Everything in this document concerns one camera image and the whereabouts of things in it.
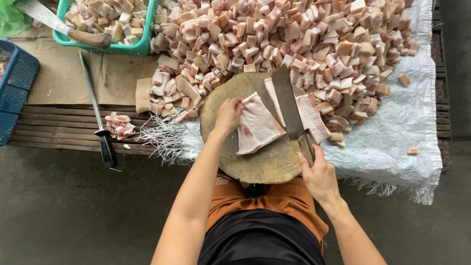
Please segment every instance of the person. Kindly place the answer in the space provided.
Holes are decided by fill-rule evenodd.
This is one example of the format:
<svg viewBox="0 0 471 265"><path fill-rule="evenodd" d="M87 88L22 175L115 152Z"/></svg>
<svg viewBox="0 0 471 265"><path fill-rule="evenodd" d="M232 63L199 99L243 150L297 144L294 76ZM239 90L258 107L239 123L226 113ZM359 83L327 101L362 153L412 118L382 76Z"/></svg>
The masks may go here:
<svg viewBox="0 0 471 265"><path fill-rule="evenodd" d="M320 146L314 145L312 168L298 153L302 177L271 184L259 198L249 198L238 181L218 173L222 145L243 109L242 98L221 105L175 198L151 265L324 264L322 237L328 227L316 215L313 198L332 222L344 264L385 265L341 198L335 167Z"/></svg>

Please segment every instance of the green plastic bag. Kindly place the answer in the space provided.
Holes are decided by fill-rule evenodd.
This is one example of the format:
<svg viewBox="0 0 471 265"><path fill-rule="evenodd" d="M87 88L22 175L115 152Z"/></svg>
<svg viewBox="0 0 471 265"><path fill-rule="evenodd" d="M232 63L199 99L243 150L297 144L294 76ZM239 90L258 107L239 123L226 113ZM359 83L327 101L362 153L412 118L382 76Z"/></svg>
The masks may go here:
<svg viewBox="0 0 471 265"><path fill-rule="evenodd" d="M11 37L31 27L32 18L13 6L15 0L0 0L0 36Z"/></svg>

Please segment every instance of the cardboard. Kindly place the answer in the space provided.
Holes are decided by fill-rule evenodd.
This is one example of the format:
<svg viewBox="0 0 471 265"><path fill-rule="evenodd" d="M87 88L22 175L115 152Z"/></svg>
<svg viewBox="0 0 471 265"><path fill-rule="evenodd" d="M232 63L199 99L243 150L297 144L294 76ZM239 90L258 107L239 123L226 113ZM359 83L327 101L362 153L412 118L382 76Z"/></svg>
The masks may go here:
<svg viewBox="0 0 471 265"><path fill-rule="evenodd" d="M81 49L59 45L52 37L52 30L45 25L30 28L11 40L41 64L26 104L91 104L79 57ZM134 106L137 80L152 77L158 67L156 55L82 51L98 104Z"/></svg>

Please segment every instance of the cleaver wooden handle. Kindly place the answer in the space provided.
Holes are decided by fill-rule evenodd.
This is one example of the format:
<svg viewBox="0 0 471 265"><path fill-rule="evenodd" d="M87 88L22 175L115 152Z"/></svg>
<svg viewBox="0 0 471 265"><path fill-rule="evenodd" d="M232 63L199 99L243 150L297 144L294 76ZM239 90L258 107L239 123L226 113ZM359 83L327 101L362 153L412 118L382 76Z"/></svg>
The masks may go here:
<svg viewBox="0 0 471 265"><path fill-rule="evenodd" d="M72 39L91 47L108 49L111 46L111 35L108 33L91 34L70 29L67 35Z"/></svg>
<svg viewBox="0 0 471 265"><path fill-rule="evenodd" d="M298 144L301 148L301 152L309 163L309 167L312 167L314 165L314 160L316 159L316 156L314 155L314 149L312 148L311 139L309 139L309 136L307 135L302 135L298 139Z"/></svg>

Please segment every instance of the person's left hand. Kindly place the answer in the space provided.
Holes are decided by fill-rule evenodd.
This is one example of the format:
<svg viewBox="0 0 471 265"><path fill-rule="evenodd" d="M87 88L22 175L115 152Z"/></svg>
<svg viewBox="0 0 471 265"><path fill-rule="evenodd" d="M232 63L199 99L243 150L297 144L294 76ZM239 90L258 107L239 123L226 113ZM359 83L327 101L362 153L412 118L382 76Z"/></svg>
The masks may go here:
<svg viewBox="0 0 471 265"><path fill-rule="evenodd" d="M217 131L218 135L226 138L237 127L240 115L244 110L242 100L243 98L226 99L222 103L221 107L219 107L213 131Z"/></svg>

